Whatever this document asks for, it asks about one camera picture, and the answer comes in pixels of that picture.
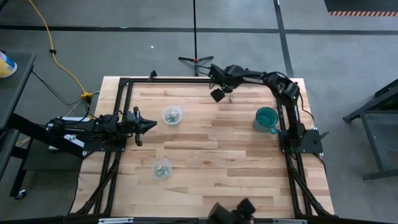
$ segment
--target butcher block tabletop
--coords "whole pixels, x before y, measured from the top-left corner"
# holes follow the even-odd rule
[[[104,77],[96,116],[113,113],[119,78]],[[304,80],[292,80],[298,82],[304,108],[310,111]],[[271,91],[266,86],[244,84],[233,92],[232,100],[227,96],[219,103],[210,92],[205,83],[133,85],[130,110],[138,106],[143,118],[155,120],[158,125],[142,137],[141,147],[136,146],[134,138],[127,140],[119,166],[113,217],[207,217],[216,202],[231,210],[244,198],[255,206],[256,218],[294,217],[278,137],[253,128],[259,108],[267,106],[277,111]],[[183,119],[176,126],[162,120],[163,109],[172,105],[183,110]],[[307,129],[313,128],[308,114],[300,111],[300,118]],[[83,161],[72,212],[81,208],[98,186],[103,157],[103,152],[94,152]],[[333,213],[322,163],[313,154],[302,157],[308,187]],[[152,165],[161,159],[172,163],[172,173],[158,180]],[[305,212],[299,190],[298,197]]]

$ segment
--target concrete floor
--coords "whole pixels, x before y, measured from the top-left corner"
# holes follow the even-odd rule
[[[189,0],[35,0],[49,24],[69,26],[192,27]],[[398,17],[331,17],[322,0],[280,0],[286,29],[397,30]],[[272,0],[201,0],[197,21],[204,28],[278,28]],[[26,0],[13,0],[0,22],[41,25]],[[100,89],[106,75],[191,76],[178,56],[193,56],[189,32],[52,32],[57,57],[88,91]],[[364,183],[377,171],[368,140],[358,121],[341,119],[378,89],[397,78],[396,35],[288,35],[295,77],[304,78],[315,124],[330,134],[323,140],[328,183],[335,213],[345,218],[396,222],[398,178]],[[53,62],[44,31],[0,30],[0,48],[37,55],[35,71],[68,101],[80,89]],[[279,34],[199,33],[199,57],[253,70],[285,72]],[[42,108],[32,112],[33,107]],[[69,108],[30,77],[17,112],[36,123],[65,114]],[[7,195],[19,162],[11,160],[0,183],[0,220],[66,214],[73,200],[76,172],[29,173],[24,200]]]

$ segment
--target yellow extension cord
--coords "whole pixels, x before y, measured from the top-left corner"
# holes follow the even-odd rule
[[[43,17],[42,14],[40,13],[40,11],[36,8],[35,4],[34,4],[31,0],[28,0],[28,1],[29,1],[30,4],[33,6],[33,8],[34,8],[35,11],[37,12],[37,14],[40,16],[40,18],[42,18],[42,21],[43,21],[43,23],[44,23],[45,29],[47,30],[47,33],[48,33],[49,38],[50,38],[51,49],[54,49],[54,44],[53,44],[53,42],[52,42],[52,36],[51,36],[50,30],[49,30],[49,27],[47,26],[47,23],[45,22],[44,17]],[[67,72],[70,76],[72,76],[72,77],[75,79],[75,81],[77,82],[77,84],[80,86],[80,88],[81,88],[81,90],[82,90],[82,92],[83,92],[83,94],[80,95],[80,98],[81,98],[82,100],[85,100],[85,99],[87,99],[87,98],[92,98],[92,97],[93,97],[93,93],[88,93],[88,92],[83,88],[83,86],[81,85],[81,83],[79,82],[79,80],[76,78],[76,76],[74,76],[74,75],[72,74],[72,72],[70,72],[69,70],[67,70],[67,69],[64,68],[62,65],[59,64],[59,62],[57,61],[57,58],[55,57],[55,53],[52,52],[51,54],[52,54],[52,58],[54,59],[54,62],[55,62],[62,70],[64,70],[64,71]],[[17,142],[16,145],[17,145],[17,146],[20,146],[20,145],[22,145],[22,144],[27,143],[29,140],[30,140],[30,138],[26,138],[26,139],[24,139],[24,140],[22,140],[22,141],[20,141],[20,142]]]

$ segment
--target mug handle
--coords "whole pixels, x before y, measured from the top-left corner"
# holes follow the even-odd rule
[[[277,128],[277,126],[274,126],[274,127],[272,127],[272,128],[269,128],[269,132],[271,133],[271,134],[276,134],[276,133],[278,133],[278,128]]]

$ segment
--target teal mug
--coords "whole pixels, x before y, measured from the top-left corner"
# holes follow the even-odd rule
[[[257,110],[254,118],[254,128],[260,132],[278,133],[276,124],[278,123],[278,114],[269,107]]]

